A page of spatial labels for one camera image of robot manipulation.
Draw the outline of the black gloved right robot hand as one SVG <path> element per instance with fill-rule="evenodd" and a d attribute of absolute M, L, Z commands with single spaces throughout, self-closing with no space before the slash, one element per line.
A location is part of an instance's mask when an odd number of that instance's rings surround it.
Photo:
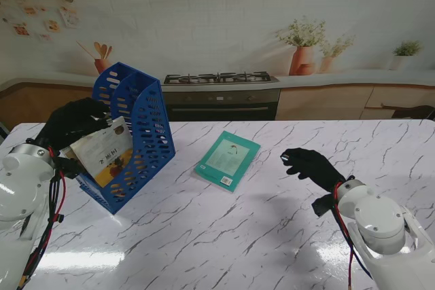
<path fill-rule="evenodd" d="M 288 175 L 298 175 L 300 180 L 310 179 L 323 190 L 332 193 L 337 183 L 345 178 L 328 159 L 314 150 L 303 148 L 287 149 L 280 155 Z"/>

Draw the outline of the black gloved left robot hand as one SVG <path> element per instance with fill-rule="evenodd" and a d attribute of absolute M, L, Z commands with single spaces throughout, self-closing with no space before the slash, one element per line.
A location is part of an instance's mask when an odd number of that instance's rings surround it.
<path fill-rule="evenodd" d="M 72 101 L 55 110 L 33 144 L 60 151 L 82 137 L 109 126 L 109 107 L 92 98 Z"/>

